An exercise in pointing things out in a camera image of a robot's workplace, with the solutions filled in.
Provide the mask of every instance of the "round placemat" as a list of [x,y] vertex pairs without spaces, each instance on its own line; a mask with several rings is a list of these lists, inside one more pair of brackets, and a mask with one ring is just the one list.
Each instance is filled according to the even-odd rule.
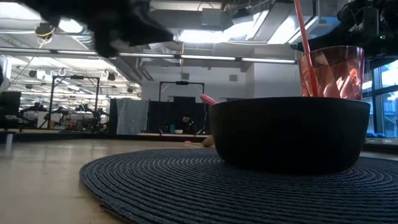
[[104,157],[81,181],[132,223],[398,223],[398,162],[360,158],[334,175],[242,170],[212,149]]

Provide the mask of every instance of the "pink straw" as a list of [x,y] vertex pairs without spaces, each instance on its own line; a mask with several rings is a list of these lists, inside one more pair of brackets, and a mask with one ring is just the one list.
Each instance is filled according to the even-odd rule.
[[300,32],[301,37],[303,39],[304,53],[307,57],[308,71],[310,72],[310,80],[313,96],[318,96],[318,87],[317,87],[317,77],[315,76],[315,72],[312,67],[311,56],[310,56],[310,45],[308,44],[307,33],[305,31],[303,12],[301,10],[300,0],[294,0],[294,5],[296,7],[296,13],[298,17],[298,23],[300,24]]
[[217,103],[217,101],[213,100],[210,96],[204,94],[200,95],[200,99],[203,100],[208,105],[215,105]]

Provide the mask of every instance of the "black bowl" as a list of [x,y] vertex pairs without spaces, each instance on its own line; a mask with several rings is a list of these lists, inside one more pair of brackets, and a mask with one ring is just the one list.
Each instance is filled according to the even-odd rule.
[[217,153],[234,166],[333,174],[355,164],[370,105],[317,97],[255,98],[210,106]]

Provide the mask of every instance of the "black monitor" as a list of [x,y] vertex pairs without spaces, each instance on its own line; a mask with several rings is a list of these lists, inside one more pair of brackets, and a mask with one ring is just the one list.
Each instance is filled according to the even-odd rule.
[[4,91],[0,93],[0,114],[17,115],[21,103],[21,93],[18,91]]

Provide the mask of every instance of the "red plastic cup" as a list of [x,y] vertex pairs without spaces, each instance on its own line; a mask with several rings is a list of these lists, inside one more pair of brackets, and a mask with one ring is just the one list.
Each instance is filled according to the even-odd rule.
[[[337,46],[310,52],[319,97],[362,99],[365,53],[360,47]],[[298,65],[302,96],[313,96],[308,60],[303,55]]]

